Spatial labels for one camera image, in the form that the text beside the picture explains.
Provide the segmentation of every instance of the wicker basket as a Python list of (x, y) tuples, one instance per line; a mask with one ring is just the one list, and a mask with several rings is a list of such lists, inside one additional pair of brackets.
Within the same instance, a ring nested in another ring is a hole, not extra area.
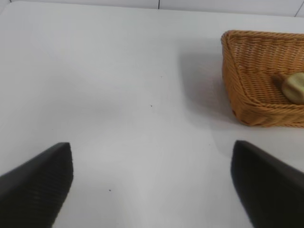
[(304, 34), (228, 31), (222, 36), (223, 78), (236, 118), (250, 126), (304, 127), (304, 105), (281, 84), (304, 72)]

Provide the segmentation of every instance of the white table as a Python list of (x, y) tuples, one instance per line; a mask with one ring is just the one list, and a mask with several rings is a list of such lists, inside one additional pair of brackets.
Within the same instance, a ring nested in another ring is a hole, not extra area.
[(253, 128), (221, 80), (229, 29), (304, 19), (34, 2), (0, 15), (0, 173), (71, 142), (55, 228), (250, 228), (230, 177), (237, 139), (304, 170), (304, 131)]

